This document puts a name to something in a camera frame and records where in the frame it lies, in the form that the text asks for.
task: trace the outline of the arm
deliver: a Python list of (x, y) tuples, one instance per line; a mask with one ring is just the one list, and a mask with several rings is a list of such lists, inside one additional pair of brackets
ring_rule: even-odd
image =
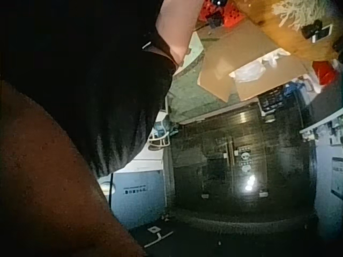
[(170, 47), (170, 54), (181, 64), (204, 0), (164, 0), (156, 21), (160, 36)]
[(18, 249), (46, 256), (142, 257), (114, 219), (66, 133), (37, 104), (3, 85), (0, 222)]

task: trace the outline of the black shirt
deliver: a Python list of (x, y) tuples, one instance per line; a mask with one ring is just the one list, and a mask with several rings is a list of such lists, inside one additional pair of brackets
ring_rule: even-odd
[(2, 79), (60, 124), (97, 177), (142, 150), (175, 72), (170, 59), (141, 49), (161, 1), (142, 2), (0, 6)]

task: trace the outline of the wooden table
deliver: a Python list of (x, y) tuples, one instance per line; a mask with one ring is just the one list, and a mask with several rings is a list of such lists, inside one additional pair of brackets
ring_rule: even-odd
[(291, 54), (309, 61), (327, 61), (338, 57), (332, 45), (343, 35), (342, 16), (325, 17), (324, 26), (333, 24), (332, 35), (313, 44), (312, 39), (306, 40), (300, 30), (297, 32), (289, 28), (289, 21), (279, 27), (281, 18), (273, 14), (272, 5), (280, 0), (234, 0), (234, 2), (266, 35)]

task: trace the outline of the open cardboard box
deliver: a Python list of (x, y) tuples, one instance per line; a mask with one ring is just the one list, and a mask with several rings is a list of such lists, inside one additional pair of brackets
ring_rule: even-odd
[(235, 92), (244, 101), (308, 73), (301, 60), (284, 56), (278, 59), (276, 69), (266, 65), (266, 72), (258, 80), (236, 83), (229, 76), (231, 72), (278, 48), (246, 19), (206, 51), (198, 84), (225, 102)]

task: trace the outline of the black basket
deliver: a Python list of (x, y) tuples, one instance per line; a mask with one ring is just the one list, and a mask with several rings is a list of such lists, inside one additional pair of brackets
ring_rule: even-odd
[(284, 85), (276, 87), (272, 90), (258, 96), (259, 104), (264, 112), (278, 109), (284, 106)]

